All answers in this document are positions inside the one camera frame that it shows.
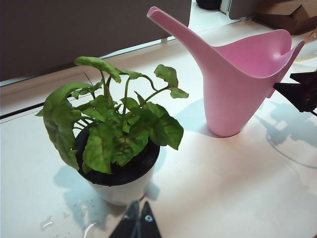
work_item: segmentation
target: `cardboard box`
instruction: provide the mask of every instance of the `cardboard box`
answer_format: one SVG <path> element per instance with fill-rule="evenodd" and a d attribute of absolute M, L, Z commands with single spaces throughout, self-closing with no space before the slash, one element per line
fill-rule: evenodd
<path fill-rule="evenodd" d="M 317 0 L 263 2 L 254 20 L 291 34 L 302 34 L 317 27 Z"/>

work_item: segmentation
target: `arrowhead plant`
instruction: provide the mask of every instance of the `arrowhead plant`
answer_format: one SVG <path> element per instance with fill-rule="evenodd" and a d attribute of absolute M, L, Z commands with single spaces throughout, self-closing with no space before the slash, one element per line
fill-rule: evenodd
<path fill-rule="evenodd" d="M 149 101 L 165 90 L 170 90 L 172 98 L 188 97 L 178 88 L 174 68 L 162 64 L 156 67 L 155 75 L 167 83 L 167 86 L 156 89 L 147 75 L 116 68 L 100 58 L 78 57 L 74 63 L 98 69 L 100 82 L 95 85 L 71 82 L 61 86 L 46 98 L 43 109 L 37 114 L 43 117 L 50 140 L 66 164 L 77 170 L 82 167 L 86 173 L 95 170 L 111 174 L 111 164 L 124 166 L 145 148 L 149 139 L 159 146 L 169 145 L 178 149 L 183 127 L 164 107 Z M 121 75 L 128 78 L 124 96 L 118 103 L 112 99 L 109 86 L 112 81 L 120 83 Z M 153 93 L 143 98 L 135 92 L 138 99 L 135 100 L 128 97 L 128 86 L 131 80 L 139 78 L 148 80 Z M 96 96 L 96 90 L 100 88 L 103 88 L 103 95 Z M 68 95 L 76 100 L 80 95 L 91 95 L 91 100 L 75 107 L 68 100 Z M 81 165 L 75 156 L 76 130 L 89 133 Z"/>

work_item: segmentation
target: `potted plant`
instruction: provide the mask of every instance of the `potted plant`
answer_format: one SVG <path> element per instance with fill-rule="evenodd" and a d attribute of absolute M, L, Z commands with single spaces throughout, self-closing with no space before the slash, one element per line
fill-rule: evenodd
<path fill-rule="evenodd" d="M 99 70 L 100 82 L 61 86 L 46 98 L 37 116 L 43 117 L 50 140 L 65 163 L 88 180 L 103 199 L 126 205 L 144 195 L 159 147 L 178 149 L 183 136 L 178 121 L 149 100 L 165 90 L 170 90 L 173 98 L 187 98 L 188 94 L 178 88 L 176 70 L 162 64 L 154 73 L 167 85 L 158 90 L 147 75 L 116 68 L 100 58 L 78 57 L 74 63 Z M 109 88 L 112 81 L 121 82 L 121 75 L 128 79 L 122 99 L 116 102 Z M 135 100 L 128 97 L 128 86 L 138 78 L 147 79 L 154 92 L 146 98 L 135 92 Z M 104 93 L 97 96 L 95 92 L 100 88 Z M 86 94 L 91 100 L 79 106 L 68 100 L 69 95 L 78 100 Z"/>

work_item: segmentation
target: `gray wall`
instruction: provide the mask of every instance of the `gray wall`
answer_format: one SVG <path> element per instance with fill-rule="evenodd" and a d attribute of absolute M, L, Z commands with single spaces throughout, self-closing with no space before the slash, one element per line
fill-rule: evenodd
<path fill-rule="evenodd" d="M 73 66 L 78 56 L 166 38 L 146 18 L 156 5 L 189 24 L 191 0 L 0 0 L 0 81 Z"/>

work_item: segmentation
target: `pink plastic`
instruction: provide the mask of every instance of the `pink plastic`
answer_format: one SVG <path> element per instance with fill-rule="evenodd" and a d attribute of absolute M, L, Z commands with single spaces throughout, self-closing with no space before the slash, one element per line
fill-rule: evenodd
<path fill-rule="evenodd" d="M 250 36 L 213 47 L 196 33 L 153 6 L 147 17 L 178 39 L 192 54 L 204 77 L 204 104 L 210 131 L 237 134 L 266 97 L 274 92 L 304 45 L 291 49 L 285 30 Z"/>

